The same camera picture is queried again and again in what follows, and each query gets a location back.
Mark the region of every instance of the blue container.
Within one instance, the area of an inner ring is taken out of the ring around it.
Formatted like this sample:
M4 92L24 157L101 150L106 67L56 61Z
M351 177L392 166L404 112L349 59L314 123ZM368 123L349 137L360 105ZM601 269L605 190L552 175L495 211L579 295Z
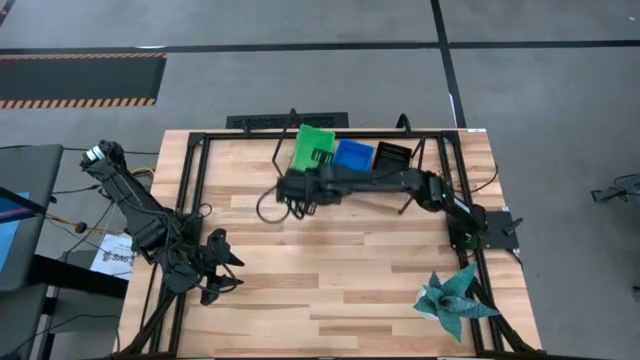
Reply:
M373 157L373 146L342 139L333 157L333 163L353 170L369 171Z

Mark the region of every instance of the gray floor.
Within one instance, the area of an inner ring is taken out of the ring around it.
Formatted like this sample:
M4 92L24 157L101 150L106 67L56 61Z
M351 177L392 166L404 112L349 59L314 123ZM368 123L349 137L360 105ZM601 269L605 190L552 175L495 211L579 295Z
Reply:
M207 45L437 39L428 1L17 0L0 47ZM640 39L637 1L443 0L451 41ZM640 352L640 207L594 204L592 189L638 170L640 49L455 50L469 127L487 128L518 229L536 322L546 350L613 359ZM227 115L348 111L354 127L451 127L436 50L171 54L158 104L135 109L0 111L0 146L101 138L154 151L169 128L220 128ZM92 184L78 153L57 188ZM133 166L155 157L132 156ZM95 221L106 202L68 195L52 208ZM114 215L111 225L122 228ZM47 227L38 251L75 240ZM112 326L72 333L56 358L107 353Z

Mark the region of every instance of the green container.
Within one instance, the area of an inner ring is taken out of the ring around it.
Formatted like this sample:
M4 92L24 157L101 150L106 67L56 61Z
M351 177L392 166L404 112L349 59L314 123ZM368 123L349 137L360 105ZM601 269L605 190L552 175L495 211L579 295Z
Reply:
M291 168L305 171L318 167L318 160L313 159L314 150L332 152L335 138L336 134L332 131L320 130L304 124L300 125L300 131L296 136L296 146L293 150Z

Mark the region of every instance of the orange and black hazard stripe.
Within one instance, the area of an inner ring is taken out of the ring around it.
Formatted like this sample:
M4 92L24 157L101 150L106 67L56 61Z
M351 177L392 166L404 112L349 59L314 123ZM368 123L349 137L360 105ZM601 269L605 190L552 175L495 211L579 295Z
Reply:
M0 56L0 109L152 106L167 54Z

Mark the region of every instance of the wooden table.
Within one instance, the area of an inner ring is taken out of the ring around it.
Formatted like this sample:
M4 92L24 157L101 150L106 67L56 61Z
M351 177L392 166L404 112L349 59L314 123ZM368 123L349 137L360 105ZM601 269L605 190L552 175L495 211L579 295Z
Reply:
M170 130L164 136L151 193L167 207L176 203L189 132ZM489 138L486 132L467 130L460 130L460 138L473 190L495 171ZM418 143L386 141L411 148ZM378 141L363 142L375 146ZM283 144L278 161L283 168L293 143ZM412 308L432 271L447 279L459 269L449 247L445 215L412 204L399 216L404 195L358 194L341 206L318 208L315 216L303 221L289 217L281 224L265 224L256 216L255 204L275 184L275 144L276 140L211 144L202 202L211 204L213 212L205 219L201 240L215 228L227 229L232 251L247 264L233 269L245 284L208 307L199 304L199 290L188 293L178 356L474 354L468 320L463 320L459 344L437 321L424 319ZM188 194L193 194L198 155ZM455 169L453 156L449 159ZM441 172L435 141L426 142L423 168ZM505 203L499 179L474 193L473 200L488 210L501 209ZM265 216L276 217L279 209L267 198ZM520 266L505 251L485 254L498 308L526 342L539 348ZM151 269L142 258L136 259L120 321L123 345L138 331ZM156 280L150 310L159 286ZM168 344L172 316L170 309L161 350ZM490 349L487 320L481 325Z

